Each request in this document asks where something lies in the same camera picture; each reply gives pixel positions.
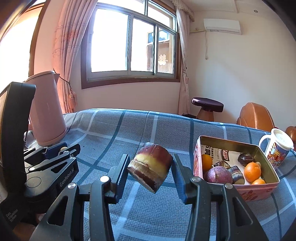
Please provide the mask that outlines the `white lidded cartoon mug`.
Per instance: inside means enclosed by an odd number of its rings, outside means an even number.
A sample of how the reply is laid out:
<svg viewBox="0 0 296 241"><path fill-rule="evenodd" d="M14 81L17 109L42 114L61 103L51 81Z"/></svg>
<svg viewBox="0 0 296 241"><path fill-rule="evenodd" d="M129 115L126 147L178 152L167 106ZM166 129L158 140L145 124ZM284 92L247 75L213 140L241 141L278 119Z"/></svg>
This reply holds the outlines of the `white lidded cartoon mug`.
<svg viewBox="0 0 296 241"><path fill-rule="evenodd" d="M284 161L288 153L293 150L293 141L287 133L278 128L273 128L270 132L270 135L264 135L260 139L258 144L260 149L262 149L261 144L265 140L268 140L268 144L264 154L273 168L276 170Z"/></svg>

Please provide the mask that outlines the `purple round fruit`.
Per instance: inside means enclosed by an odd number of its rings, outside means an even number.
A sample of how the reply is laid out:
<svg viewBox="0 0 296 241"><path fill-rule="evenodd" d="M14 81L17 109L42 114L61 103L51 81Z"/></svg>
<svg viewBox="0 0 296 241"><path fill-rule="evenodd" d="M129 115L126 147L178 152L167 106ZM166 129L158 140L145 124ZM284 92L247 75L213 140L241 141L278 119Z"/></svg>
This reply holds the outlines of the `purple round fruit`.
<svg viewBox="0 0 296 241"><path fill-rule="evenodd" d="M208 183L232 184L233 179L231 173L222 166L215 166L206 172L204 180Z"/></svg>

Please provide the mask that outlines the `pink left curtain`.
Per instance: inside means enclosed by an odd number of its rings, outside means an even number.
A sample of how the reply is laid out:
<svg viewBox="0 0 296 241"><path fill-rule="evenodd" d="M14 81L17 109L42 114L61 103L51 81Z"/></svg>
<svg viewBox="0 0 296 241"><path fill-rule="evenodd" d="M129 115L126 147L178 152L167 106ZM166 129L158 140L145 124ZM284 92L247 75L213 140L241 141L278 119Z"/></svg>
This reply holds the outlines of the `pink left curtain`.
<svg viewBox="0 0 296 241"><path fill-rule="evenodd" d="M62 113L73 113L77 95L71 87L70 74L96 0L64 1L55 32L52 66L60 77L57 83Z"/></svg>

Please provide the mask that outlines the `dark cushioned round stool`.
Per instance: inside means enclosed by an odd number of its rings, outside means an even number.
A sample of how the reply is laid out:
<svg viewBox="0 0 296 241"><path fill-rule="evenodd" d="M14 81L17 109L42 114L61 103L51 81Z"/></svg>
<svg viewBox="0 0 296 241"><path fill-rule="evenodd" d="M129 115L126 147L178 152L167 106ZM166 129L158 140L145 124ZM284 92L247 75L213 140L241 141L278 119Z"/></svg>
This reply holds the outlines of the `dark cushioned round stool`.
<svg viewBox="0 0 296 241"><path fill-rule="evenodd" d="M203 121L214 121L214 112L221 113L224 109L224 104L221 102L205 97L193 97L191 102L201 107L196 119Z"/></svg>

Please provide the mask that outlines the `blue plaid tablecloth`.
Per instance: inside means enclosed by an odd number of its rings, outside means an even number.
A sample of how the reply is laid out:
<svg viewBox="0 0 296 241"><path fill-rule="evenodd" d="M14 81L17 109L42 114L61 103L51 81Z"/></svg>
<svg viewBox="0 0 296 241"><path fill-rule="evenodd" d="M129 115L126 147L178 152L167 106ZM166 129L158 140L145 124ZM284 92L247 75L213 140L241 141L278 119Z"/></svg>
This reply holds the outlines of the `blue plaid tablecloth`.
<svg viewBox="0 0 296 241"><path fill-rule="evenodd" d="M258 144L264 131L229 123L207 123L179 115L121 109L88 109L63 116L64 142L78 143L78 184L88 184L116 166L121 156L131 157L146 142L177 154L190 166L198 137L210 136ZM280 240L295 226L295 153L277 169L280 183L264 200L250 201L269 240ZM191 206L179 199L172 175L157 193L129 177L122 199L109 207L116 240L184 240Z"/></svg>

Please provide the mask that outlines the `large orange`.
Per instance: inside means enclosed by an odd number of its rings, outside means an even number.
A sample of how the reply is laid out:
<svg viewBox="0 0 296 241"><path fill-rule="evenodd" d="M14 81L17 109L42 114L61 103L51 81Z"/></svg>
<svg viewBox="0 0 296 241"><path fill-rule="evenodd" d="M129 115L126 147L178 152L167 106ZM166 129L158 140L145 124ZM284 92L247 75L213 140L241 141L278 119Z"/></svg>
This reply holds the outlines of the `large orange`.
<svg viewBox="0 0 296 241"><path fill-rule="evenodd" d="M261 176L261 167L255 162L250 162L244 168L244 177L249 182L252 183L259 179Z"/></svg>

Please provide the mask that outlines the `small orange tangerine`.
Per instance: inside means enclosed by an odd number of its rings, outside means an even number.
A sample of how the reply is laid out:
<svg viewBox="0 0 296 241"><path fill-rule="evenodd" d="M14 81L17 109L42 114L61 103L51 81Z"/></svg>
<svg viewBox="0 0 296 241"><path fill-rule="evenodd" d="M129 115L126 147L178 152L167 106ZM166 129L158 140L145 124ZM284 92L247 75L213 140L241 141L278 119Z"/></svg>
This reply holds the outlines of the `small orange tangerine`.
<svg viewBox="0 0 296 241"><path fill-rule="evenodd" d="M202 154L201 157L202 157L202 169L203 169L203 172L206 173L212 168L213 160L211 156L208 154Z"/></svg>

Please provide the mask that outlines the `pink metal tin box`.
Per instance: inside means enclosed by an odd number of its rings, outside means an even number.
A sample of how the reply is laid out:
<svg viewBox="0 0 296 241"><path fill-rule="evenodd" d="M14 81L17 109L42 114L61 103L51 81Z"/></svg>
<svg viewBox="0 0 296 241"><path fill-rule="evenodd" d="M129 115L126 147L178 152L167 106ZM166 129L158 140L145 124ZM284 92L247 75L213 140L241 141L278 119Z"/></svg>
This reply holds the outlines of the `pink metal tin box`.
<svg viewBox="0 0 296 241"><path fill-rule="evenodd" d="M259 178L263 179L266 182L265 184L252 185L252 183L249 183L246 179L246 183L244 185L234 184L234 187L241 194L245 201L266 199L278 186L280 179L259 146L208 136L200 136L196 142L194 161L192 164L192 170L195 176L198 176L202 179L204 178L204 172L202 169L201 145L240 153L250 153L254 157L254 161L260 163L261 176Z"/></svg>

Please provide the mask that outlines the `window with metal frame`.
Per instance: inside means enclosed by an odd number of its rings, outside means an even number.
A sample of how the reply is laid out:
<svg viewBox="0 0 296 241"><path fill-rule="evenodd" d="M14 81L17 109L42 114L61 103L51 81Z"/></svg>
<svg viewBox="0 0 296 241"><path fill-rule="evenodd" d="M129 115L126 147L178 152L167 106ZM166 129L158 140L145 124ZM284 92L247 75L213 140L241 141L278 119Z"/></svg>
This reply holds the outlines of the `window with metal frame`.
<svg viewBox="0 0 296 241"><path fill-rule="evenodd" d="M97 2L82 40L83 89L180 79L180 37L172 3Z"/></svg>

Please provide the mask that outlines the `pink curtain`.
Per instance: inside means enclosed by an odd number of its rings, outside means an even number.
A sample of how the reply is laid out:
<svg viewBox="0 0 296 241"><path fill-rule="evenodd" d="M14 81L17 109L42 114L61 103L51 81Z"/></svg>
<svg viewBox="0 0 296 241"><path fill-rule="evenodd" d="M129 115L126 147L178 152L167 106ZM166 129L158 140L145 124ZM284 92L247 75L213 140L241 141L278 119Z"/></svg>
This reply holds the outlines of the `pink curtain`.
<svg viewBox="0 0 296 241"><path fill-rule="evenodd" d="M77 95L71 87L70 74L96 0L64 1L55 32L52 66L60 77L57 83L62 113L73 113Z"/></svg>
<svg viewBox="0 0 296 241"><path fill-rule="evenodd" d="M177 24L180 35L181 53L182 53L182 73L180 80L178 114L184 115L190 113L189 97L189 77L187 75L187 53L190 34L190 23L193 22L193 11L180 0L171 1L176 10Z"/></svg>

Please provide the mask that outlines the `dark wrinkled passion fruit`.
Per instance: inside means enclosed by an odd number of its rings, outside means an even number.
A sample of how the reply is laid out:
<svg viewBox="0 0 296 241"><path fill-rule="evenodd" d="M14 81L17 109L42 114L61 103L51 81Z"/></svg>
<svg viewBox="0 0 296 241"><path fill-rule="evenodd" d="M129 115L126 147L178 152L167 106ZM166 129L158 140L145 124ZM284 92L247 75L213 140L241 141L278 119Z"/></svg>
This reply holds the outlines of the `dark wrinkled passion fruit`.
<svg viewBox="0 0 296 241"><path fill-rule="evenodd" d="M253 156L250 153L241 153L238 156L237 161L244 167L246 167L249 163L254 162Z"/></svg>

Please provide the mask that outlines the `small orange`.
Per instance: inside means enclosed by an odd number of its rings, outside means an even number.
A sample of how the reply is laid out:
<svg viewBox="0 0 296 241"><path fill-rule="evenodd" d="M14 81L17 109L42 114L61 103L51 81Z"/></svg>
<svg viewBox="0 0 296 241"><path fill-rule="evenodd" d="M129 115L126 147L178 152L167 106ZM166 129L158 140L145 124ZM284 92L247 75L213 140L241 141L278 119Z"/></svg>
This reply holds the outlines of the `small orange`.
<svg viewBox="0 0 296 241"><path fill-rule="evenodd" d="M261 184L265 184L265 183L266 182L263 179L257 179L252 182L252 185L261 185Z"/></svg>

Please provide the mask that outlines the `white wall air conditioner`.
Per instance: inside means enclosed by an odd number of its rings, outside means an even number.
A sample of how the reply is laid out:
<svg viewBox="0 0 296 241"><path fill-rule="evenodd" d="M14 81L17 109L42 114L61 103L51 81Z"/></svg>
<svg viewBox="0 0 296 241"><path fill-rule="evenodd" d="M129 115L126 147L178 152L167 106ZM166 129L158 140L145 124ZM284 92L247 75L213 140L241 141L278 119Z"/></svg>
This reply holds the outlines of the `white wall air conditioner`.
<svg viewBox="0 0 296 241"><path fill-rule="evenodd" d="M204 19L204 27L208 32L242 34L240 23L237 20Z"/></svg>

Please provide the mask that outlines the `pink right curtain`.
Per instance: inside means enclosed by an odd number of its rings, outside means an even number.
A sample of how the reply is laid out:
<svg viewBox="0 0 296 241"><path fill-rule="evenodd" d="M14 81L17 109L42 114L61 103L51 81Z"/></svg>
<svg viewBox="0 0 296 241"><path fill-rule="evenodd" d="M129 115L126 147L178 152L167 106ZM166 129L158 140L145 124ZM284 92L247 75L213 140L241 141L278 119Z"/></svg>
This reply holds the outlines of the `pink right curtain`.
<svg viewBox="0 0 296 241"><path fill-rule="evenodd" d="M187 75L187 53L190 34L190 23L193 22L193 11L180 0L171 1L176 10L177 24L180 35L181 53L182 53L182 73L180 80L178 114L184 115L190 113L189 97L189 77Z"/></svg>

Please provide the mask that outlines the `purple sugarcane piece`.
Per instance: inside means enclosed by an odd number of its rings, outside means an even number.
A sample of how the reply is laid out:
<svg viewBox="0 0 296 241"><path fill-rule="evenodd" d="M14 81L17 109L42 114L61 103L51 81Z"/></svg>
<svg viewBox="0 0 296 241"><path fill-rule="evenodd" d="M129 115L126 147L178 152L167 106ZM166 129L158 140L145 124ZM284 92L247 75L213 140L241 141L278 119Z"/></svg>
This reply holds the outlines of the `purple sugarcane piece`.
<svg viewBox="0 0 296 241"><path fill-rule="evenodd" d="M130 161L127 170L147 190L155 194L165 181L172 155L162 146L146 142Z"/></svg>

